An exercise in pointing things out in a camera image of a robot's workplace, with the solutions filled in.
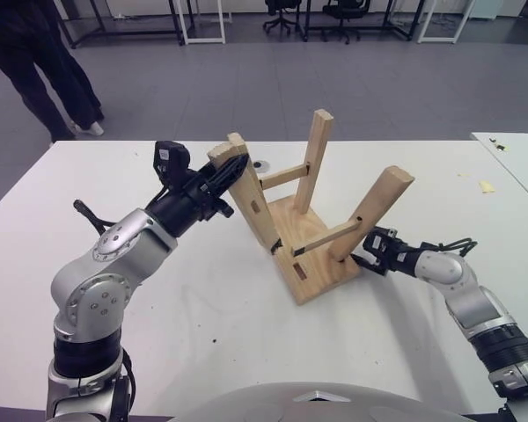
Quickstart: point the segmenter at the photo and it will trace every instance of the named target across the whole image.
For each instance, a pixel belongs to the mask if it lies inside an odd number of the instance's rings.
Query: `office chair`
[[[339,40],[346,38],[345,44],[350,43],[348,33],[355,33],[356,40],[360,40],[360,32],[355,28],[344,26],[344,20],[363,18],[370,11],[371,0],[334,0],[337,4],[331,4],[333,0],[328,0],[328,4],[323,6],[323,13],[339,19],[337,28],[331,29],[328,33],[338,33]],[[321,38],[324,42],[328,41],[325,30],[322,30]]]
[[[262,28],[266,33],[270,33],[270,29],[275,26],[280,26],[280,31],[283,28],[286,28],[288,35],[291,33],[290,25],[293,25],[297,31],[297,23],[291,20],[288,20],[283,17],[283,9],[297,9],[299,11],[299,5],[302,0],[266,0],[268,5],[268,15],[274,16],[276,11],[280,13],[280,16],[274,20],[269,20],[264,22]]]

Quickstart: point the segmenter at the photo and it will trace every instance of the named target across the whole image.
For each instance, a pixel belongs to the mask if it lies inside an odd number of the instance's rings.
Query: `black cable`
[[[159,193],[157,193],[152,200],[147,204],[145,209],[150,208],[156,201],[158,201],[160,198],[162,198],[162,195],[165,194],[165,192],[168,190],[166,186],[163,186]]]
[[[127,371],[127,376],[129,377],[129,382],[131,383],[131,398],[129,400],[129,410],[131,411],[133,403],[135,402],[137,386],[135,376],[133,375],[133,363],[131,362],[131,357],[127,353],[127,350],[125,349],[123,349],[123,366]]]
[[[86,217],[86,220],[90,222],[92,226],[98,231],[99,235],[102,236],[104,232],[106,231],[106,227],[112,227],[115,223],[114,222],[107,222],[106,220],[100,220],[91,209],[89,209],[86,204],[84,204],[81,200],[75,200],[72,204],[72,206],[78,211],[78,213],[82,214],[84,217]]]
[[[459,256],[464,257],[467,255],[475,246],[477,242],[472,240],[471,237],[465,237],[459,239],[450,244],[438,244],[430,246],[422,246],[420,248],[414,248],[412,246],[405,246],[399,249],[400,252],[422,252],[422,251],[436,251],[436,252],[450,252],[459,251]]]

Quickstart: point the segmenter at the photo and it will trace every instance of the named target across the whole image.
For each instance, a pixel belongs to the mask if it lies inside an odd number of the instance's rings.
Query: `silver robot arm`
[[[118,380],[128,394],[119,345],[123,311],[177,246],[155,219],[137,209],[55,276],[51,295],[59,313],[48,373],[48,418],[86,410],[110,420]]]
[[[163,189],[145,209],[110,223],[75,202],[101,236],[51,285],[59,312],[54,322],[55,357],[48,371],[47,420],[128,420],[135,378],[121,347],[125,308],[136,289],[176,249],[176,239],[196,221],[208,221],[217,212],[232,215],[220,197],[242,175],[248,156],[233,157],[219,169],[206,164],[192,171],[182,145],[157,142],[155,149],[154,167]]]
[[[376,273],[399,271],[436,288],[489,371],[488,379],[496,393],[508,399],[511,411],[519,410],[520,403],[528,403],[528,338],[496,296],[479,285],[475,272],[464,260],[476,243],[463,239],[450,245],[423,243],[413,248],[396,235],[394,229],[375,228],[364,239],[363,248],[376,262],[371,264],[357,256],[355,260]]]

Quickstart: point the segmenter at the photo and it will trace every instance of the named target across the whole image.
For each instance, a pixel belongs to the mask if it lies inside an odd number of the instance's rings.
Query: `white desk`
[[[194,167],[213,145],[187,142]],[[300,163],[305,144],[249,148],[277,171]],[[159,188],[152,152],[152,142],[58,142],[0,202],[0,406],[45,406],[56,313],[49,284],[97,238],[72,201],[113,220],[143,206]],[[528,335],[528,194],[478,142],[331,142],[313,207],[329,225],[344,221],[390,164],[417,180],[382,224],[411,244],[477,239],[468,259],[480,282]],[[481,193],[482,178],[496,193]],[[364,272],[298,307],[238,213],[180,239],[130,303],[123,344],[134,359],[137,414],[180,415],[224,392],[281,381],[366,385],[460,412],[502,405],[435,290]]]
[[[481,144],[528,192],[528,134],[474,133],[472,138]],[[496,148],[500,144],[506,150]]]

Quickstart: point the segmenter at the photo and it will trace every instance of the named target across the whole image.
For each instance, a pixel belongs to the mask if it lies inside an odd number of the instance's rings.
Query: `gray floor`
[[[528,132],[528,42],[518,43],[528,22],[468,24],[455,46],[391,34],[346,46],[266,37],[267,18],[236,15],[225,46],[119,39],[74,51],[104,103],[104,139],[222,140],[235,130],[303,140],[319,107],[336,118],[335,140]],[[0,73],[0,198],[47,148],[47,131]]]

